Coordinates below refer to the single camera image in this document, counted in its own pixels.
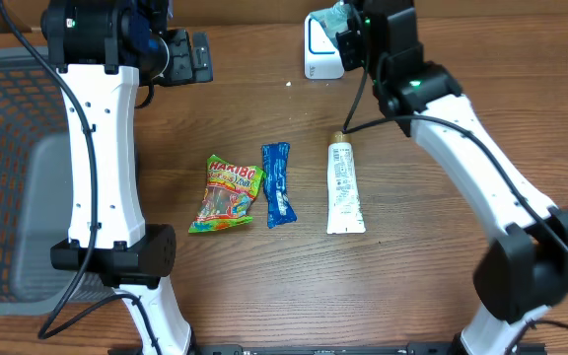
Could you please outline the white barcode scanner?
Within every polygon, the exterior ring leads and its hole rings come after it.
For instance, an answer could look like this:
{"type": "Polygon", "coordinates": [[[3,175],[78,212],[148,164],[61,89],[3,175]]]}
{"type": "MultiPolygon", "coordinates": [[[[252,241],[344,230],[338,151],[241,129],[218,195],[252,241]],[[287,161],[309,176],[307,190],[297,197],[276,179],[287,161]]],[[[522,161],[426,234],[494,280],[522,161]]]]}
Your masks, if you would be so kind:
{"type": "Polygon", "coordinates": [[[344,74],[340,54],[321,24],[308,15],[304,21],[304,70],[309,80],[335,80],[344,74]]]}

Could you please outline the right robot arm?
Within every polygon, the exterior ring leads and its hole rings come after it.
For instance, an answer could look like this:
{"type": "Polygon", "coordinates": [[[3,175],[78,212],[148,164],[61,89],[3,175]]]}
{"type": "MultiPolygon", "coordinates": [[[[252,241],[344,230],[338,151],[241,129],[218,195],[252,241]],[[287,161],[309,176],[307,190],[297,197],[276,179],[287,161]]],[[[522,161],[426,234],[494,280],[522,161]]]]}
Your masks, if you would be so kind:
{"type": "Polygon", "coordinates": [[[350,1],[336,35],[346,70],[363,68],[382,119],[446,172],[475,213],[488,250],[472,281],[480,307],[454,354],[517,354],[529,329],[568,295],[568,208],[510,162],[459,82],[428,61],[410,1],[350,1]]]}

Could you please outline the mint green wipes packet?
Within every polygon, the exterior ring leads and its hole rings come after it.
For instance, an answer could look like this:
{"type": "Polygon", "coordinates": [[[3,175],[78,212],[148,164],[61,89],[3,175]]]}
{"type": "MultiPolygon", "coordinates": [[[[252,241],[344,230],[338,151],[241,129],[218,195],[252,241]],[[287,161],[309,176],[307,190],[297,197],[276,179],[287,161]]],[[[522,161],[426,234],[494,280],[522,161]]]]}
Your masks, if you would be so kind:
{"type": "Polygon", "coordinates": [[[336,35],[348,30],[351,6],[345,1],[337,1],[333,6],[310,13],[312,20],[321,25],[324,33],[335,48],[338,48],[336,35]]]}

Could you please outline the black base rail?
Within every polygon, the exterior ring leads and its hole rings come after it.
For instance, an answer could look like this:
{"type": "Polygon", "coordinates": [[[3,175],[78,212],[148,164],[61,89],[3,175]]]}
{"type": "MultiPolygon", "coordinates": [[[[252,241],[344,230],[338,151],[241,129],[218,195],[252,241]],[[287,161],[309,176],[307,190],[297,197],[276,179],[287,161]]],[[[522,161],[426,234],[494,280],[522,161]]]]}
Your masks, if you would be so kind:
{"type": "Polygon", "coordinates": [[[460,354],[449,342],[412,342],[400,346],[354,347],[242,347],[241,345],[197,345],[196,355],[452,355],[460,354]]]}

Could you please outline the white tube with gold cap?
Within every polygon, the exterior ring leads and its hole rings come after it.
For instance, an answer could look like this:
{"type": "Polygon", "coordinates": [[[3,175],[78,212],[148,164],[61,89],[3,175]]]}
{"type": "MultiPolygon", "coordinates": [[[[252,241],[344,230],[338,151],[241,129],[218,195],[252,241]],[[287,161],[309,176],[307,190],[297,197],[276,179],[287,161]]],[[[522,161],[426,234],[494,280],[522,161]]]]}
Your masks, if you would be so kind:
{"type": "Polygon", "coordinates": [[[363,234],[366,227],[360,206],[353,147],[349,137],[334,132],[327,148],[328,214],[326,232],[363,234]]]}

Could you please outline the green gummy candy bag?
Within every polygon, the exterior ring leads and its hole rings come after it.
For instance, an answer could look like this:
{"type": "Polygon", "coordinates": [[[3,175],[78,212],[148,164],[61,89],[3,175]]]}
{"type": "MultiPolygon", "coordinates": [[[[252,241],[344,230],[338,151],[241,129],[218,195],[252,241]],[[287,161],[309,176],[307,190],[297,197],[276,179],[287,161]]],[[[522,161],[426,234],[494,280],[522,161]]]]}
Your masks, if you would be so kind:
{"type": "Polygon", "coordinates": [[[216,155],[209,157],[202,204],[188,231],[215,232],[250,223],[253,217],[248,211],[263,177],[258,166],[238,166],[216,155]]]}

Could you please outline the blue cookie packet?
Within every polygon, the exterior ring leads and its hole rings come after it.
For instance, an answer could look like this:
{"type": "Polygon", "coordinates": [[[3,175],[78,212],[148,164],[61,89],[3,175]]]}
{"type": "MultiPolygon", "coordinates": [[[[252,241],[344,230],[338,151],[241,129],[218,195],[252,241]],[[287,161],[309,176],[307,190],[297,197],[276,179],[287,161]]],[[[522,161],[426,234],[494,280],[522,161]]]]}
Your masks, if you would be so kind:
{"type": "Polygon", "coordinates": [[[267,200],[267,226],[295,222],[297,215],[287,193],[287,163],[290,144],[279,142],[262,146],[262,162],[265,172],[263,191],[267,200]]]}

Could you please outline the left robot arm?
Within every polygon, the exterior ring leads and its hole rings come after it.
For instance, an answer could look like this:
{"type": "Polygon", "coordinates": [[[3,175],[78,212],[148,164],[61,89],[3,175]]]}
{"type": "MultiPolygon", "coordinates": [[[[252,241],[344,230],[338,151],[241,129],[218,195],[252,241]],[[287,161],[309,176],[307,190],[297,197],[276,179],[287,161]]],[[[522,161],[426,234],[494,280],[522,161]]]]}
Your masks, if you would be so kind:
{"type": "Polygon", "coordinates": [[[142,86],[194,83],[195,53],[172,31],[166,1],[53,1],[41,17],[50,75],[67,110],[73,202],[50,261],[95,274],[130,312],[145,354],[194,354],[170,278],[176,234],[147,224],[136,174],[134,113],[142,86]]]}

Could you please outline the grey plastic mesh basket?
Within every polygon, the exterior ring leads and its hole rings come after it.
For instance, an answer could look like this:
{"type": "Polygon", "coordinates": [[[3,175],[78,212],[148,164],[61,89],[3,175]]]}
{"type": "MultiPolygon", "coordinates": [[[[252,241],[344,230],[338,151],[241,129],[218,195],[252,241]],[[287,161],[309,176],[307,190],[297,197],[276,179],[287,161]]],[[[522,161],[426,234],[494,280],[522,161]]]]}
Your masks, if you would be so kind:
{"type": "Polygon", "coordinates": [[[50,250],[71,219],[68,124],[60,88],[23,48],[0,49],[0,316],[50,312],[74,278],[50,250]]]}

